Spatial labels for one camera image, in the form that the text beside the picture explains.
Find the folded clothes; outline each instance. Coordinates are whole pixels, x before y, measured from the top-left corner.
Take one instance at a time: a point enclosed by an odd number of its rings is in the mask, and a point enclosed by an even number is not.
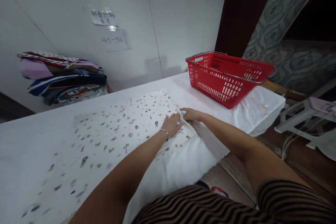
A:
[[[97,70],[95,69],[95,72],[91,72],[89,70],[86,69],[82,69],[82,68],[76,68],[76,69],[71,69],[69,71],[66,72],[58,72],[58,73],[54,73],[55,77],[59,77],[59,76],[70,76],[70,75],[104,75],[104,72],[102,70]]]
[[[92,66],[86,66],[86,65],[71,65],[68,68],[59,68],[57,66],[47,65],[47,68],[53,74],[68,72],[72,69],[85,69],[85,70],[88,70],[90,72],[98,72],[98,69],[96,69]]]
[[[60,80],[54,82],[50,85],[50,87],[61,87],[61,86],[83,86],[89,84],[97,84],[97,85],[105,85],[106,84],[106,75],[97,75],[97,76],[79,76],[76,78],[70,78],[65,80]]]
[[[64,57],[62,55],[52,54],[50,52],[29,51],[18,53],[20,58],[29,58],[34,61],[40,61],[44,64],[53,65],[60,68],[68,68],[79,61],[78,58]]]
[[[33,82],[32,85],[30,85],[28,90],[29,90],[29,93],[34,96],[41,96],[42,94],[44,94],[44,92],[48,89],[48,87],[52,83],[58,82],[58,81],[64,81],[64,80],[71,79],[71,78],[76,78],[78,76],[79,75],[59,76],[59,77],[36,80]]]
[[[93,68],[96,68],[96,69],[99,69],[100,66],[90,62],[90,61],[84,61],[84,60],[80,60],[80,61],[77,61],[76,62],[76,65],[83,65],[83,66],[89,66],[89,67],[93,67]]]
[[[86,85],[78,86],[65,90],[61,93],[57,101],[58,102],[68,102],[72,100],[79,100],[83,98],[91,98],[96,96],[98,93],[102,92],[102,89],[105,88],[101,85]]]
[[[23,58],[19,62],[19,70],[23,76],[27,76],[29,79],[43,79],[53,75],[43,62],[27,58]]]
[[[64,90],[68,89],[68,87],[60,87],[57,89],[51,89],[50,92],[44,96],[43,103],[45,105],[51,106],[52,104],[59,103],[57,98],[60,93],[62,93]]]
[[[69,75],[59,76],[54,78],[46,78],[42,80],[36,80],[28,88],[29,93],[34,96],[43,95],[48,88],[58,88],[65,86],[81,86],[88,84],[106,84],[106,75]]]

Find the white wall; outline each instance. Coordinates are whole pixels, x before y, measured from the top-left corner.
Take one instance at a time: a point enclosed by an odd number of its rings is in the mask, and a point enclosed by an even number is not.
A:
[[[0,27],[8,34],[1,35],[0,59],[6,71],[0,75],[0,91],[35,112],[50,109],[26,92],[32,81],[20,76],[15,54],[27,50],[92,61],[104,68],[114,91],[179,74],[187,68],[186,57],[215,48],[223,2],[1,0]],[[132,50],[106,52],[101,45],[104,28],[94,25],[84,9],[89,4],[113,10]],[[16,19],[25,20],[24,26]]]
[[[185,71],[185,58],[215,49],[224,0],[149,3],[165,78]]]
[[[41,98],[27,92],[32,81],[21,76],[15,54],[27,50],[57,51],[14,0],[0,0],[0,5],[0,92],[35,112],[50,109]]]
[[[148,0],[16,1],[62,55],[90,60],[102,66],[114,91],[162,78]],[[89,4],[107,6],[113,10],[120,27],[128,31],[132,50],[106,51],[101,38],[101,30],[105,27],[93,24],[83,9]],[[15,53],[20,51],[22,49],[14,50],[11,56],[15,57]],[[19,74],[15,78],[18,82],[24,81]],[[24,83],[24,88],[12,88],[18,94],[26,92],[28,83]],[[32,100],[32,103],[42,103],[41,98],[32,95],[26,99]],[[37,112],[35,107],[28,108]]]

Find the white plastic stool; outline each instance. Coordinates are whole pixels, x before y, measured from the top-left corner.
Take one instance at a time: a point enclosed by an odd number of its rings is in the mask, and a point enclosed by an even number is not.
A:
[[[322,126],[328,123],[329,121],[336,123],[335,113],[332,112],[330,108],[336,106],[332,102],[324,101],[315,97],[309,97],[303,102],[297,103],[292,107],[289,107],[284,112],[280,114],[280,124],[274,127],[274,130],[282,133],[284,131],[291,131],[297,135],[300,135],[304,138],[307,138],[311,142],[307,144],[308,147],[315,149],[315,147],[324,145],[330,140],[334,139],[336,136],[336,128],[324,132]],[[295,128],[296,125],[306,122],[311,117],[316,117],[311,119],[305,128],[312,127],[315,123],[323,118],[324,120],[320,121],[316,126],[311,130],[317,130],[318,135],[311,135]]]

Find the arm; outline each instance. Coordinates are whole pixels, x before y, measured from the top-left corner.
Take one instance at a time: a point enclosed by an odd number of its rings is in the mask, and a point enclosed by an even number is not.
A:
[[[179,114],[165,118],[162,129],[173,137],[182,124]],[[147,168],[167,140],[159,131],[127,155],[93,190],[71,219],[75,223],[122,223],[127,205],[137,190]]]
[[[217,118],[191,108],[186,111],[185,120],[204,123],[209,130],[242,162],[254,194],[264,183],[276,180],[290,180],[308,186],[285,162],[265,145],[244,131]]]

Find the white tablecloth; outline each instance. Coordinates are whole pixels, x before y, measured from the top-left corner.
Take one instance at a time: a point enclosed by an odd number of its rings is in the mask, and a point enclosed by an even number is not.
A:
[[[67,141],[75,115],[103,110],[129,98],[166,89],[179,107],[209,113],[251,135],[262,134],[285,105],[285,99],[256,87],[239,105],[229,110],[190,86],[182,73],[116,93],[0,124],[0,223],[26,223],[22,213],[41,189],[54,154]],[[124,223],[152,200],[199,180],[229,150],[203,125],[199,138],[151,164],[129,203]],[[61,223],[59,214],[53,223]]]

